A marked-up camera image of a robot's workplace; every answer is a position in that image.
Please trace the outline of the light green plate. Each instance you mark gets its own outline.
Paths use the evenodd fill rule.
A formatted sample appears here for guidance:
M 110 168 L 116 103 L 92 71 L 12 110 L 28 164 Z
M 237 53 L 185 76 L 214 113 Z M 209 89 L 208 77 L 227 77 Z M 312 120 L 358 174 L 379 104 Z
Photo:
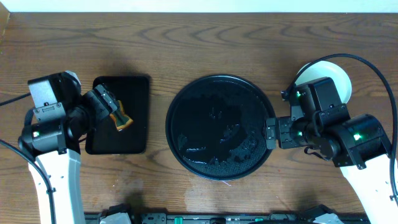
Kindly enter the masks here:
M 296 85 L 318 78 L 330 77 L 335 85 L 342 103 L 349 102 L 352 94 L 352 84 L 348 74 L 337 64 L 321 61 L 307 68 L 295 81 Z

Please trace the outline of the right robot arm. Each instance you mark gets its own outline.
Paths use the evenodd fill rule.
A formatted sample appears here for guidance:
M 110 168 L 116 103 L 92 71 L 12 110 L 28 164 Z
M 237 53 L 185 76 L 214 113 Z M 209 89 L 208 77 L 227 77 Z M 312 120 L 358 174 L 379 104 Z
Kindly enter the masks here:
M 351 184 L 371 223 L 397 223 L 390 178 L 392 143 L 374 116 L 317 112 L 296 121 L 269 118 L 264 134 L 268 149 L 304 147 L 306 154 L 331 161 Z

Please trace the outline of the orange green sponge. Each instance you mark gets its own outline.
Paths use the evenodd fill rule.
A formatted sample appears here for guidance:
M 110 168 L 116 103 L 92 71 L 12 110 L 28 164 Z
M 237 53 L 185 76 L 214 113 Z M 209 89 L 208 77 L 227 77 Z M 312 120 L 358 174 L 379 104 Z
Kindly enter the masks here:
M 134 122 L 133 119 L 125 113 L 123 104 L 120 100 L 117 101 L 117 109 L 109 116 L 113 120 L 118 131 L 128 128 Z

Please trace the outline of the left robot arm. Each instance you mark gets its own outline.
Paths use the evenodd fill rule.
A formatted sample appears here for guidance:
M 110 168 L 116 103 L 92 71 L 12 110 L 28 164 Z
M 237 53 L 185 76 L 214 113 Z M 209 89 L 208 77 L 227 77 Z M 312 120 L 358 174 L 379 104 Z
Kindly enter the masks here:
M 77 82 L 29 83 L 37 122 L 24 126 L 19 144 L 28 153 L 41 223 L 84 223 L 80 190 L 82 135 L 120 108 L 104 85 L 81 94 Z

